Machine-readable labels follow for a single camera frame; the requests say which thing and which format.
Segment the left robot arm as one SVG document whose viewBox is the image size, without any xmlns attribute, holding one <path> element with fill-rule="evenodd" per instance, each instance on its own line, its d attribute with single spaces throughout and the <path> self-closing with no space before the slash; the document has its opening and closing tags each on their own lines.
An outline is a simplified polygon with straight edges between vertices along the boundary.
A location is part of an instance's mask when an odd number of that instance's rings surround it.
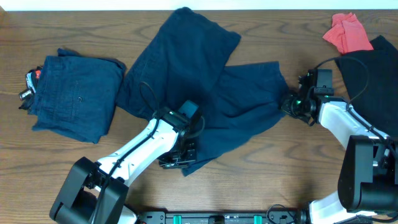
<svg viewBox="0 0 398 224">
<path fill-rule="evenodd" d="M 195 160 L 192 130 L 201 120 L 188 101 L 177 111 L 162 108 L 143 131 L 96 162 L 74 163 L 50 209 L 57 223 L 137 223 L 125 204 L 130 185 L 155 160 L 164 169 L 183 168 Z"/>
</svg>

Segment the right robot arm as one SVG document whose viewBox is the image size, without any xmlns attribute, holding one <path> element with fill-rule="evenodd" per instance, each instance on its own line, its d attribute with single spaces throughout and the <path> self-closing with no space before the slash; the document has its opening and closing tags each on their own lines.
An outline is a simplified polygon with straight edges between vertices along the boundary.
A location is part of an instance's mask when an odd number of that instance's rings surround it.
<svg viewBox="0 0 398 224">
<path fill-rule="evenodd" d="M 309 126 L 318 123 L 345 148 L 336 192 L 296 214 L 297 223 L 397 221 L 397 141 L 371 126 L 342 97 L 294 91 L 279 108 Z"/>
</svg>

